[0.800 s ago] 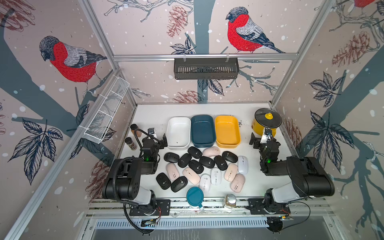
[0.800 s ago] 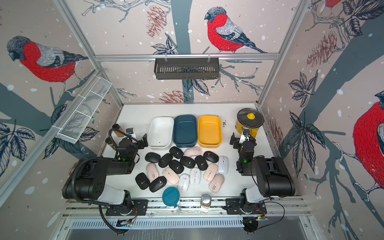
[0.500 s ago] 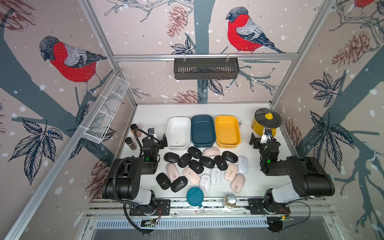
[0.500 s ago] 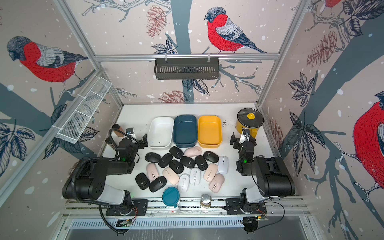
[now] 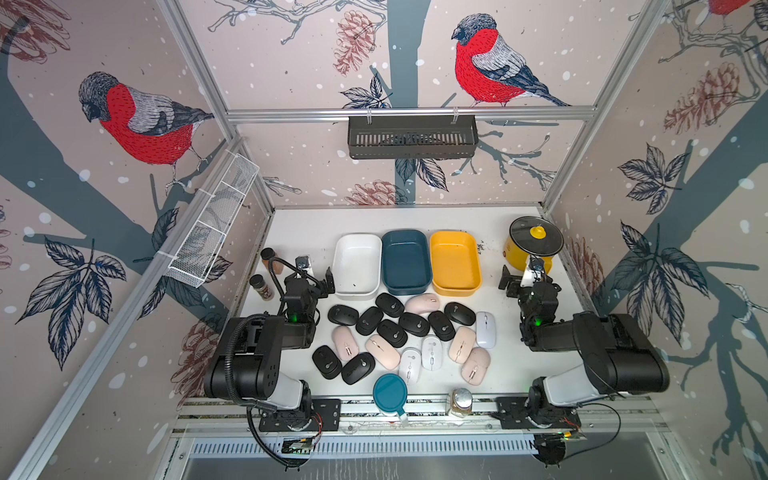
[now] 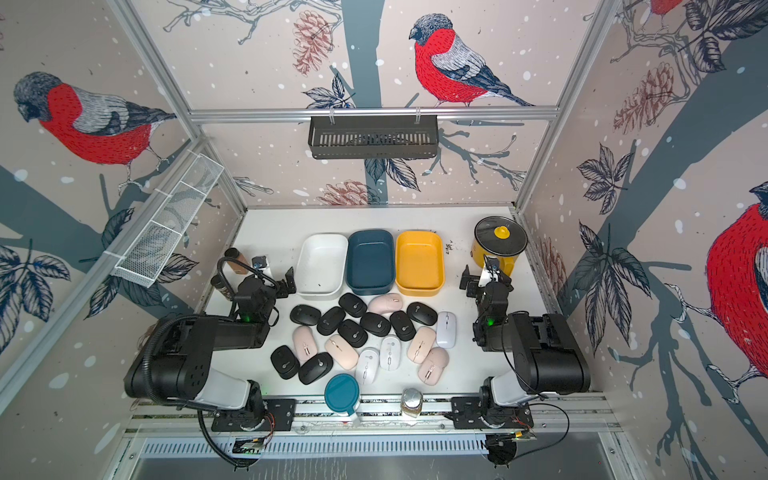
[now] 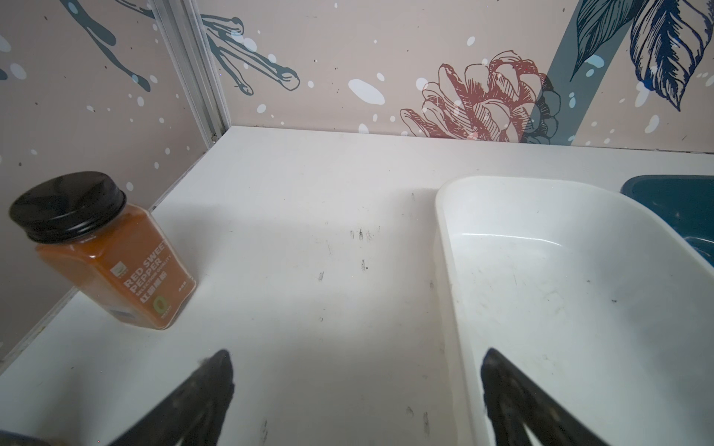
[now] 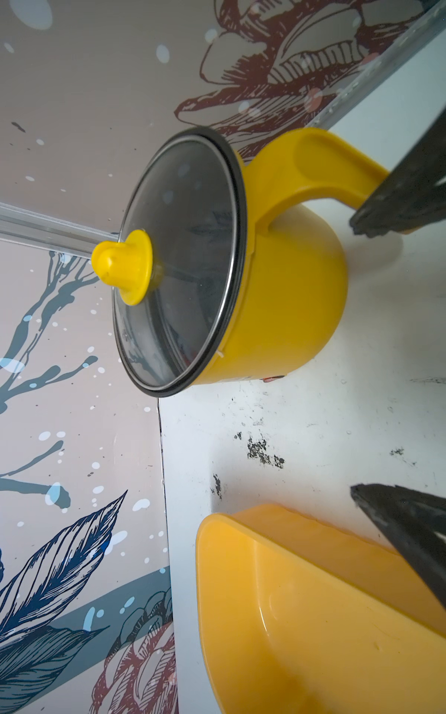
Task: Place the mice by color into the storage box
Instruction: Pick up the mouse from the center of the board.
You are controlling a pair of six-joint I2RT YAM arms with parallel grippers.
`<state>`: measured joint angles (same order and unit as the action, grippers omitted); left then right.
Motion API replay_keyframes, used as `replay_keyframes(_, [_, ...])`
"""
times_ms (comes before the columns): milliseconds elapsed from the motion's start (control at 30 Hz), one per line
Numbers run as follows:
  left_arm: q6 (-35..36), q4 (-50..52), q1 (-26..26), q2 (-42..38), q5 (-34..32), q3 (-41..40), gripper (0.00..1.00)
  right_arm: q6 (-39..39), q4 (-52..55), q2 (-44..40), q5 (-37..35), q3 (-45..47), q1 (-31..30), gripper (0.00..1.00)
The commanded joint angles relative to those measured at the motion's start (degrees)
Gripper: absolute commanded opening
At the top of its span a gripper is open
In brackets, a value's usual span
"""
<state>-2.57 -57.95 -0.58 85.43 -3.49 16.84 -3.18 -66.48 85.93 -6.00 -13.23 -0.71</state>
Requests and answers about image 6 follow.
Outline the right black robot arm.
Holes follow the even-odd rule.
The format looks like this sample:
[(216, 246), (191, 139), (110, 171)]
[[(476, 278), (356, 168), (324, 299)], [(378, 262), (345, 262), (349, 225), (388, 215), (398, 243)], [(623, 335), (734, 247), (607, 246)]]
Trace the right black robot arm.
[(508, 420), (521, 424), (517, 412), (535, 398), (587, 392), (591, 374), (563, 315), (509, 312), (511, 279), (498, 269), (488, 274), (484, 281), (465, 268), (459, 288), (477, 307), (473, 341), (485, 352), (502, 354), (509, 367), (487, 378), (479, 390), (480, 418), (499, 428)]

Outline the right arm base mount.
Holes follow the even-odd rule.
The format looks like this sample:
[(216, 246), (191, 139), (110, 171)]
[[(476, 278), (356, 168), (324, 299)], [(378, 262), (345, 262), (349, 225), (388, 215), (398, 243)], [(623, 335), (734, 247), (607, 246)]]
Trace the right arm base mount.
[(530, 411), (524, 406), (498, 406), (480, 396), (457, 396), (450, 400), (444, 417), (455, 429), (523, 429), (533, 427)]

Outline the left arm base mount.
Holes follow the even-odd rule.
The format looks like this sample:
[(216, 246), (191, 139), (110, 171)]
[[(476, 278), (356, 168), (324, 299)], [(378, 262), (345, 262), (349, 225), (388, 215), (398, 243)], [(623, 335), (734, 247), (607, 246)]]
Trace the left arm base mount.
[(292, 428), (297, 401), (290, 398), (267, 397), (241, 410), (224, 410), (212, 422), (213, 432), (287, 432)]

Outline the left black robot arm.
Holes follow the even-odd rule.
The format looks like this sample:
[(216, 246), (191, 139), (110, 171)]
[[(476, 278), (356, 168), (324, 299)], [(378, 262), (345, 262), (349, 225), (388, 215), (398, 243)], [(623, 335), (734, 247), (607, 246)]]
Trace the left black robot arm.
[(295, 272), (289, 268), (276, 280), (231, 257), (220, 258), (216, 269), (231, 296), (229, 313), (159, 320), (123, 379), (124, 391), (161, 406), (258, 424), (268, 415), (260, 385), (213, 368), (213, 354), (262, 347), (279, 321), (277, 301), (297, 293)]

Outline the white mouse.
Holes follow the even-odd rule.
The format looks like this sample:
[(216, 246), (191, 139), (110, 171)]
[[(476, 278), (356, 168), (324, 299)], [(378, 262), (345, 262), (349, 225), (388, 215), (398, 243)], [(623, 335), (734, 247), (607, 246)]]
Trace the white mouse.
[(363, 349), (359, 354), (355, 378), (359, 385), (371, 385), (376, 380), (380, 367), (379, 350), (373, 347)]
[(397, 336), (388, 335), (380, 347), (380, 368), (386, 371), (396, 371), (401, 364), (402, 342)]
[(457, 340), (458, 321), (454, 313), (441, 311), (438, 313), (436, 330), (436, 344), (444, 349), (451, 349)]

